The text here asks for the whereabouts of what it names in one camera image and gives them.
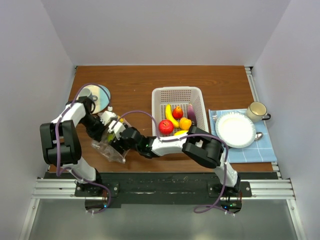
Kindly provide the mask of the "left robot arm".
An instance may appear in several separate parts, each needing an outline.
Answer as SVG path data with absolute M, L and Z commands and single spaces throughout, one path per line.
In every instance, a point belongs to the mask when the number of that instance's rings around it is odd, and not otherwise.
M 95 103 L 89 97 L 69 101 L 63 112 L 49 123 L 40 126 L 40 139 L 44 161 L 56 167 L 56 175 L 72 174 L 79 191 L 99 196 L 104 191 L 99 172 L 82 157 L 82 148 L 76 126 L 82 124 L 87 135 L 100 141 L 106 127 L 93 115 Z

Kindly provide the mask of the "red fake apple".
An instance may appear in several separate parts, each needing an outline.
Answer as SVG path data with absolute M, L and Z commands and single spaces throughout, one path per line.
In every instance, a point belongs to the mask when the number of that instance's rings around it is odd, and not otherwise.
M 158 124 L 158 130 L 163 135 L 171 134 L 174 131 L 174 128 L 173 123 L 168 119 L 164 119 Z

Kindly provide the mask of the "yellow fake banana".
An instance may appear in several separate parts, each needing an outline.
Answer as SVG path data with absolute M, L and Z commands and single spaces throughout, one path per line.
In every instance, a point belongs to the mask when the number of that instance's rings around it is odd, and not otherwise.
M 170 104 L 167 104 L 165 107 L 165 117 L 167 120 L 171 121 L 171 123 L 173 124 L 173 126 L 177 129 L 180 128 L 180 124 L 179 122 L 173 117 L 172 114 L 172 108 Z

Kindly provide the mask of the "red orange fake peach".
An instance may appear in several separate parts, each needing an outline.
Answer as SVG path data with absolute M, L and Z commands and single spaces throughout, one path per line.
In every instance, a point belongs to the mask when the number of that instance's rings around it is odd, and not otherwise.
M 179 105 L 172 111 L 172 116 L 176 120 L 179 120 L 184 116 L 184 112 Z

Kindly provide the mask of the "purple fake eggplant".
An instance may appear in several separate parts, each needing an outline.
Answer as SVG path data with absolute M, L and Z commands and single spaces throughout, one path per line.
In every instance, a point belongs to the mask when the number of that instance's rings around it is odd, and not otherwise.
M 191 103 L 189 103 L 187 107 L 187 118 L 191 120 L 192 125 L 197 126 L 196 114 Z

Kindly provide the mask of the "yellow fake lemon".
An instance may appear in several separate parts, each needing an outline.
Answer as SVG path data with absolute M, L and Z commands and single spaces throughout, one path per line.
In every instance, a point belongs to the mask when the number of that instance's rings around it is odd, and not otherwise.
M 186 134 L 187 132 L 188 132 L 188 130 L 179 130 L 176 133 L 174 133 L 174 136 L 183 135 L 183 134 Z

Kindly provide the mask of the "clear zip top bag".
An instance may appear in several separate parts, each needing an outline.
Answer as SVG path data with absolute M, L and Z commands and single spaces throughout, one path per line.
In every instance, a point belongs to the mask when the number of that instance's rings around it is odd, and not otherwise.
M 117 162 L 117 163 L 125 164 L 126 163 L 126 159 L 125 159 L 126 155 L 125 156 L 120 155 L 111 146 L 111 142 L 110 143 L 107 142 L 107 135 L 108 134 L 109 134 L 108 131 L 105 130 L 102 135 L 101 141 L 92 140 L 91 146 L 97 152 L 99 152 L 101 155 L 106 157 L 109 162 Z

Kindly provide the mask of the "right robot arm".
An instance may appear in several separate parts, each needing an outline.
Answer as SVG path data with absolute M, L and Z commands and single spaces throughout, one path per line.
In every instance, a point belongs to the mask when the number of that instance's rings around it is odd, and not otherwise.
M 196 126 L 181 135 L 167 137 L 144 136 L 136 128 L 126 127 L 110 143 L 121 155 L 135 150 L 148 159 L 184 153 L 200 166 L 214 169 L 227 196 L 233 197 L 241 190 L 241 178 L 228 161 L 227 143 Z

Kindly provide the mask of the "orange fake bell pepper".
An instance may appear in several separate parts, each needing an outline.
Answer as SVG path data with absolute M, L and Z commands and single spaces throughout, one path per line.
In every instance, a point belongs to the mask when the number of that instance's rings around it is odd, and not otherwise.
M 182 117 L 179 121 L 179 127 L 181 130 L 188 131 L 192 126 L 192 121 L 188 118 Z

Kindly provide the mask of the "green fake pear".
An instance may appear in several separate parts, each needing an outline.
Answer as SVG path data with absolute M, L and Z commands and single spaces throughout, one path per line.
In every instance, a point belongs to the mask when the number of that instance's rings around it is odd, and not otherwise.
M 114 139 L 114 134 L 113 133 L 108 133 L 107 137 L 106 137 L 107 142 L 108 143 L 112 143 L 113 139 Z

